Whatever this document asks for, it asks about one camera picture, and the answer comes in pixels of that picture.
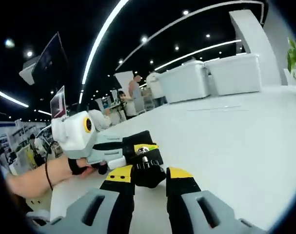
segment white wall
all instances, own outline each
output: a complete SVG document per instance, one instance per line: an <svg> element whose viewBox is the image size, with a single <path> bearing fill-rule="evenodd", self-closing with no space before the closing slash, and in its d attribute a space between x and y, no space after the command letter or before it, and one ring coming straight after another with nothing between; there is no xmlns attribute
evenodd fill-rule
<svg viewBox="0 0 296 234"><path fill-rule="evenodd" d="M232 11L229 14L245 51L259 55L262 86L280 85L281 79L275 54L254 14L250 10Z"/></svg>
<svg viewBox="0 0 296 234"><path fill-rule="evenodd" d="M134 78L133 72L132 71L120 72L120 73L116 73L115 76L119 81L120 85L122 86L122 91L126 95L129 95L128 87L129 87L129 82Z"/></svg>
<svg viewBox="0 0 296 234"><path fill-rule="evenodd" d="M294 39L293 33L280 13L272 5L269 6L263 29L276 56L281 84L287 85L287 79L283 69L288 67L287 52L290 48L288 37Z"/></svg>

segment white table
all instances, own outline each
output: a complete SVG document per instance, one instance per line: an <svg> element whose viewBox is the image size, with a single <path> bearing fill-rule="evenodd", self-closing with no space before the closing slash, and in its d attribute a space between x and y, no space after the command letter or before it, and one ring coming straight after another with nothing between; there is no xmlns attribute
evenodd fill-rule
<svg viewBox="0 0 296 234"><path fill-rule="evenodd" d="M103 133L128 136L147 129L165 166L193 174L202 190L233 207L236 218L268 230L296 194L296 86L168 104ZM93 174L57 185L51 218L65 216L104 178ZM164 182L154 190L136 187L130 233L171 233Z"/></svg>

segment curved ceiling light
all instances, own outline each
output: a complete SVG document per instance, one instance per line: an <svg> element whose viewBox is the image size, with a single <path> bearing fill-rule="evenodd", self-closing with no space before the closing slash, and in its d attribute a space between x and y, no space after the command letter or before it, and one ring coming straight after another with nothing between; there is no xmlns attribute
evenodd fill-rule
<svg viewBox="0 0 296 234"><path fill-rule="evenodd" d="M105 21L105 23L103 24L96 40L95 43L93 45L93 48L90 51L90 55L88 57L87 63L86 63L86 67L85 67L85 71L84 71L84 75L83 75L83 80L82 80L82 84L85 84L86 80L87 80L87 75L90 69L90 65L91 62L93 61L94 55L99 47L99 44L104 36L104 34L106 33L106 31L108 30L110 24L112 23L112 21L114 20L114 18L118 15L118 13L121 11L121 9L123 8L123 6L128 2L129 0L120 0L119 3L116 5L116 7L113 9L113 11L111 12L111 14L109 15L109 17L107 18L107 20Z"/></svg>
<svg viewBox="0 0 296 234"><path fill-rule="evenodd" d="M12 101L12 102L14 102L14 103L16 103L16 104L19 104L19 105L21 105L21 106L24 106L24 107L26 107L26 108L29 107L29 105L24 104L23 102L20 102L20 101L14 99L14 98L8 96L7 94L4 94L4 93L1 92L1 91L0 91L0 96L3 97L3 98L5 98L5 99L7 99L7 100L9 100L9 101Z"/></svg>
<svg viewBox="0 0 296 234"><path fill-rule="evenodd" d="M203 7L201 9L198 9L194 12L191 12L177 20L175 20L174 22L171 22L170 24L166 25L165 27L163 27L162 29L160 29L159 31L157 31L156 33L154 33L152 36L150 36L146 43L148 43L150 40L152 40L153 38L155 38L157 35L159 35L160 33L162 33L163 31L165 31L166 29L172 27L173 25L179 23L180 21L183 21L185 19L187 19L188 17L194 16L198 13L201 13L203 11L207 11L213 8L217 8L220 6L227 6L227 5L232 5L232 4L241 4L241 3L251 3L251 4L260 4L261 5L261 15L260 15L260 20L259 23L263 24L263 19L264 19L264 3L261 1L255 1L255 0L240 0L240 1L227 1L227 2L222 2L222 3L218 3L218 4L214 4L214 5L210 5L210 6L206 6ZM139 45L135 50L133 50L125 59L124 61L115 69L117 70L118 68L120 68L137 50L139 50L141 47L143 46L143 44Z"/></svg>
<svg viewBox="0 0 296 234"><path fill-rule="evenodd" d="M45 112L45 111L38 110L38 112L40 112L40 113L42 113L42 114L45 114L45 115L48 115L48 116L51 116L51 114L50 114L50 113L48 113L48 112Z"/></svg>
<svg viewBox="0 0 296 234"><path fill-rule="evenodd" d="M238 39L238 40L232 40L232 41L228 41L228 42L220 43L220 44L217 44L217 45L212 45L212 46L209 46L209 47L206 47L206 48L203 48L203 49L200 49L200 50L194 51L194 52L192 52L192 53L189 53L189 54L186 54L186 55L184 55L184 56L181 56L181 57L179 57L179 58L177 58L177 59L174 59L174 60L172 60L172 61L170 61L170 62L168 62L168 63L166 63L166 64L163 64L163 65L161 65L160 67L157 67L157 68L154 69L154 70L157 71L157 70L159 70L159 69L161 69L161 68L163 68L163 67L166 67L166 66L169 65L169 64L172 64L173 62L177 62L177 61L179 61L179 60L181 60L181 59L184 59L184 58L189 57L189 56L191 56L191 55L197 54L197 53L199 53L199 52L202 52L202 51L205 51L205 50L209 50L209 49L213 49L213 48L216 48L216 47L219 47L219 46L223 46L223 45L228 45L228 44L236 43L236 42L241 42L241 40L240 40L240 39Z"/></svg>

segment screen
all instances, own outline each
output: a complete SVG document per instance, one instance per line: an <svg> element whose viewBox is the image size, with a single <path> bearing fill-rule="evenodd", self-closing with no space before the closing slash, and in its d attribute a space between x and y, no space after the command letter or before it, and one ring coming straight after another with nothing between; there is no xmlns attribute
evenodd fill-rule
<svg viewBox="0 0 296 234"><path fill-rule="evenodd" d="M66 116L64 86L56 93L50 101L51 118Z"/></svg>
<svg viewBox="0 0 296 234"><path fill-rule="evenodd" d="M67 77L67 58L64 53L59 33L56 33L35 64L32 77L38 87L55 89L57 84L64 83Z"/></svg>

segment hand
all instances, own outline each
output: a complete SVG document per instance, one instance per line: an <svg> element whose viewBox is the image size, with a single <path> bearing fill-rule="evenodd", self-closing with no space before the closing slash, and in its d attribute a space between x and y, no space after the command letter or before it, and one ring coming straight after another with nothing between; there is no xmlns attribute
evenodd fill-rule
<svg viewBox="0 0 296 234"><path fill-rule="evenodd" d="M110 109L109 109L109 108L105 109L105 110L104 110L104 114L105 114L106 116L109 116L109 115L110 115Z"/></svg>
<svg viewBox="0 0 296 234"><path fill-rule="evenodd" d="M78 166L80 168L87 167L86 170L82 174L79 175L82 178L85 178L89 174L91 174L92 172L96 171L90 164L87 163L87 160L85 158L77 159L76 163L78 164Z"/></svg>

